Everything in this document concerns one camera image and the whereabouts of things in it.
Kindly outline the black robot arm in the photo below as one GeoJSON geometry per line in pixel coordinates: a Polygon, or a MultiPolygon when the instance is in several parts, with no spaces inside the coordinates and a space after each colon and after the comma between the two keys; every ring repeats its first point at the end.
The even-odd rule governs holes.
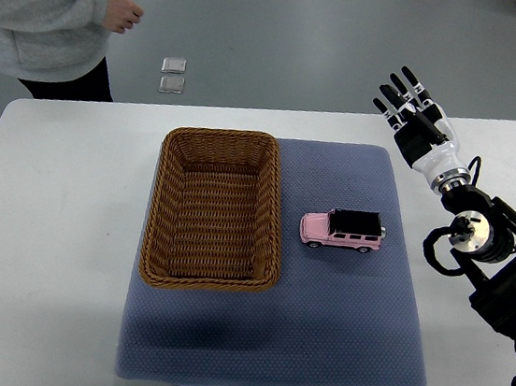
{"type": "Polygon", "coordinates": [[[516,354],[516,211],[478,188],[481,159],[459,158],[451,122],[407,66],[380,86],[375,107],[393,130],[407,165],[424,175],[441,205],[453,214],[433,229],[423,256],[438,273],[466,276],[470,305],[497,332],[513,341],[516,354]]]}

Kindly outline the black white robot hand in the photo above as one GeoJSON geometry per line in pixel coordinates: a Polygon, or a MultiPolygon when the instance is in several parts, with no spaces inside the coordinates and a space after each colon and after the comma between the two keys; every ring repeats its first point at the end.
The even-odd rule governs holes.
{"type": "Polygon", "coordinates": [[[395,130],[394,141],[401,155],[410,168],[424,175],[436,194],[468,185],[471,176],[458,156],[460,143],[451,121],[439,104],[432,103],[432,96],[408,66],[402,66],[401,72],[410,87],[392,73],[394,87],[382,84],[379,88],[392,109],[378,97],[373,99],[374,106],[395,130]]]}

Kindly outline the person's hand lower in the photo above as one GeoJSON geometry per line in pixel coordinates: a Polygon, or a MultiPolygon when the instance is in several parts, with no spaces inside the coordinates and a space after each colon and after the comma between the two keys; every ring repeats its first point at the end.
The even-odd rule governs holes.
{"type": "Polygon", "coordinates": [[[102,25],[115,34],[124,34],[139,24],[144,10],[134,0],[107,0],[102,25]]]}

